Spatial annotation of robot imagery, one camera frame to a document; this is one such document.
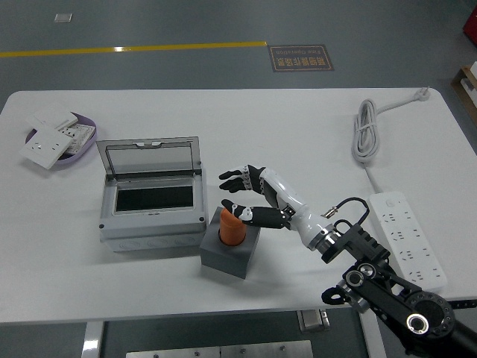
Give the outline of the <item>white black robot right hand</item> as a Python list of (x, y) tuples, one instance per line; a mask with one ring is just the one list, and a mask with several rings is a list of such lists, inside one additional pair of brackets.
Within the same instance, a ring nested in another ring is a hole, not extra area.
[(265, 197), (269, 207), (247, 207), (228, 199), (221, 203), (244, 224), (254, 227), (287, 228), (299, 233), (302, 243), (314, 251), (332, 232), (328, 219), (310, 211), (306, 202), (273, 169), (244, 165), (219, 175), (219, 188), (230, 193), (253, 191)]

